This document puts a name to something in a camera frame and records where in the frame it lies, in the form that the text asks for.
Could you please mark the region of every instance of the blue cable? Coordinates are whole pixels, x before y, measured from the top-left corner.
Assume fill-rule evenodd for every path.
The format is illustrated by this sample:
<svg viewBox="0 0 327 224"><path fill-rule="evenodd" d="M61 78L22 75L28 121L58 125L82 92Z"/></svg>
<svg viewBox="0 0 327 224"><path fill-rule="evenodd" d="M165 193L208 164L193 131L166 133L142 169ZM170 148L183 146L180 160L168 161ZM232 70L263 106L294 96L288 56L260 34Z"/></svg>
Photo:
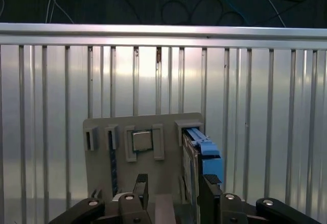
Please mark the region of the blue cable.
<svg viewBox="0 0 327 224"><path fill-rule="evenodd" d="M233 6L232 4L231 4L231 2L229 1L229 0L225 0L226 1L226 3L229 5L229 7L231 7L236 13L238 13L243 19L244 19L244 21L245 21L245 23L248 25L248 26L250 26L250 23L249 23L249 21L246 19L246 17L238 10L238 9L236 9L236 7L235 6Z"/></svg>

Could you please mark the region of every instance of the corrugated metal wall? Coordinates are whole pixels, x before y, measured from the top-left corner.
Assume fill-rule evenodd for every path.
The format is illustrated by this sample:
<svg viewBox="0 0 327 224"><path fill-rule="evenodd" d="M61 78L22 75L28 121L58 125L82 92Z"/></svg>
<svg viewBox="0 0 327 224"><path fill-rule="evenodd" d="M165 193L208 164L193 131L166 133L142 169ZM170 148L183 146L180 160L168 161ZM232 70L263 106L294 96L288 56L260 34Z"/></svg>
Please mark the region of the corrugated metal wall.
<svg viewBox="0 0 327 224"><path fill-rule="evenodd" d="M84 119L183 112L205 116L226 191L327 222L325 50L0 48L0 223L44 223L87 196Z"/></svg>

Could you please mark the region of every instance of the blue strip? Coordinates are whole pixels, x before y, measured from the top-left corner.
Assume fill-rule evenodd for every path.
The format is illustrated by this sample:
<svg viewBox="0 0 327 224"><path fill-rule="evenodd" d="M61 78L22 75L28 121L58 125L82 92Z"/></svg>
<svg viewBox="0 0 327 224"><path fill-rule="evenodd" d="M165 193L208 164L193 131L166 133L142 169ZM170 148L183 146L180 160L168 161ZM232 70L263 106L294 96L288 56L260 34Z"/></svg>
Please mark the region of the blue strip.
<svg viewBox="0 0 327 224"><path fill-rule="evenodd" d="M214 174L223 183L223 160L222 159L204 159L202 160L203 174Z"/></svg>
<svg viewBox="0 0 327 224"><path fill-rule="evenodd" d="M213 143L208 137L203 135L198 129L187 129L188 134L191 137L193 146L200 146L201 154L203 156L220 156L220 151L215 143ZM214 174L221 182L224 181L223 160L222 158L203 159L202 160L202 172L203 174Z"/></svg>

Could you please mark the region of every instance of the aluminum panel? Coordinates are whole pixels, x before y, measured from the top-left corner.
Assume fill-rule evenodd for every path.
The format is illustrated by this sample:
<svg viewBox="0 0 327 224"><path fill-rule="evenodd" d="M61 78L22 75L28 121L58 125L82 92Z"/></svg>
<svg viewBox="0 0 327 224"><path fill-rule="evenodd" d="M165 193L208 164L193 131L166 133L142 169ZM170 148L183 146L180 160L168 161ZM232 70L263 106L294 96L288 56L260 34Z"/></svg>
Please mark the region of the aluminum panel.
<svg viewBox="0 0 327 224"><path fill-rule="evenodd" d="M87 56L86 46L71 46L67 64L68 88L68 158L70 206L87 197L82 124L87 118Z"/></svg>
<svg viewBox="0 0 327 224"><path fill-rule="evenodd" d="M22 73L19 65L19 46L1 46L1 85L2 85L2 137L4 168L4 223L21 223L24 217L22 209L22 168L21 144L24 142L24 130L21 130L21 89Z"/></svg>
<svg viewBox="0 0 327 224"><path fill-rule="evenodd" d="M325 157L325 152L322 151L323 144L326 144L324 136L324 116L323 116L323 104L324 104L324 79L325 79L325 67L326 67L326 51L318 51L316 53L316 83L315 83L315 97L312 102L315 102L314 121L311 125L313 133L313 141L311 141L312 147L312 164L311 164L311 179L310 181L310 203L311 210L309 214L316 220L322 218L325 210L321 210L322 195L322 158Z"/></svg>
<svg viewBox="0 0 327 224"><path fill-rule="evenodd" d="M269 196L285 202L289 138L291 51L275 49L271 114Z"/></svg>
<svg viewBox="0 0 327 224"><path fill-rule="evenodd" d="M247 199L251 204L264 196L268 118L268 80L270 54L268 49L252 50L250 138Z"/></svg>
<svg viewBox="0 0 327 224"><path fill-rule="evenodd" d="M236 150L236 104L237 104L237 63L238 50L230 49L228 53L228 105L227 105L227 126L226 126L226 180L225 191L233 192L234 190L234 173L235 173L235 150Z"/></svg>
<svg viewBox="0 0 327 224"><path fill-rule="evenodd" d="M35 194L35 128L34 128L34 47L24 46L24 132L26 168L26 219L27 223L36 221Z"/></svg>
<svg viewBox="0 0 327 224"><path fill-rule="evenodd" d="M99 46L93 46L90 50L90 68L89 77L91 87L91 114L92 118L101 118L102 116L102 69L103 69L103 50Z"/></svg>
<svg viewBox="0 0 327 224"><path fill-rule="evenodd" d="M178 113L179 108L181 107L180 104L180 73L183 73L184 70L181 70L180 63L181 63L181 52L179 48L173 47L172 48L172 65L171 65L171 77L170 77L170 103L169 103L169 113Z"/></svg>
<svg viewBox="0 0 327 224"><path fill-rule="evenodd" d="M327 61L325 62L324 67L324 80L323 80L323 130L322 130L322 137L327 138ZM318 208L320 210L319 212L319 221L322 223L327 223L327 157L324 156L323 152L327 152L327 143L325 141L321 141L321 161L320 161L320 167L321 167L321 198L318 202Z"/></svg>
<svg viewBox="0 0 327 224"><path fill-rule="evenodd" d="M206 134L223 147L225 49L207 49Z"/></svg>
<svg viewBox="0 0 327 224"><path fill-rule="evenodd" d="M171 69L172 69L172 49L169 47L161 48L161 97L160 114L168 114L171 99Z"/></svg>
<svg viewBox="0 0 327 224"><path fill-rule="evenodd" d="M104 46L102 64L102 117L111 116L111 48Z"/></svg>
<svg viewBox="0 0 327 224"><path fill-rule="evenodd" d="M248 118L248 87L250 84L250 58L247 49L238 50L237 59L237 108L236 108L236 146L235 171L233 192L241 198L244 196L244 183L247 182L247 165L245 154L248 150L247 134L249 131Z"/></svg>
<svg viewBox="0 0 327 224"><path fill-rule="evenodd" d="M306 211L313 52L295 52L290 205Z"/></svg>
<svg viewBox="0 0 327 224"><path fill-rule="evenodd" d="M115 112L114 115L133 115L133 47L115 49Z"/></svg>
<svg viewBox="0 0 327 224"><path fill-rule="evenodd" d="M0 215L48 222L84 198L79 124L151 110L205 115L206 133L227 156L228 191L252 203L276 197L326 222L325 36L1 23L0 43L12 45L1 46ZM150 65L151 81L142 76Z"/></svg>
<svg viewBox="0 0 327 224"><path fill-rule="evenodd" d="M49 220L66 210L66 89L65 47L46 50L46 143Z"/></svg>
<svg viewBox="0 0 327 224"><path fill-rule="evenodd" d="M184 50L184 106L183 112L201 112L201 69L202 49L185 48Z"/></svg>
<svg viewBox="0 0 327 224"><path fill-rule="evenodd" d="M44 123L43 123L43 48L34 47L34 136L35 136L35 210L36 221L44 223Z"/></svg>
<svg viewBox="0 0 327 224"><path fill-rule="evenodd" d="M155 47L138 49L138 115L156 113L156 56Z"/></svg>

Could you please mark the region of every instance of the blue component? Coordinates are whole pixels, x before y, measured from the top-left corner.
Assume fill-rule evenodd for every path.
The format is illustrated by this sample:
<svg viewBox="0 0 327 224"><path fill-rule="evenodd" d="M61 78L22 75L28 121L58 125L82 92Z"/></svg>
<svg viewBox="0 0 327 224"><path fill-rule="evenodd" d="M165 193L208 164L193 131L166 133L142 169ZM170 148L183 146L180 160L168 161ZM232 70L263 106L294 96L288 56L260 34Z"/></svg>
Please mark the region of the blue component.
<svg viewBox="0 0 327 224"><path fill-rule="evenodd" d="M202 156L202 172L203 174L214 174L221 182L224 181L223 159L220 156L220 151L208 137L203 135L197 128L186 130L191 137L193 146L200 146Z"/></svg>
<svg viewBox="0 0 327 224"><path fill-rule="evenodd" d="M203 174L214 174L223 183L224 182L224 171L223 171L223 160L220 159L204 159L202 160Z"/></svg>

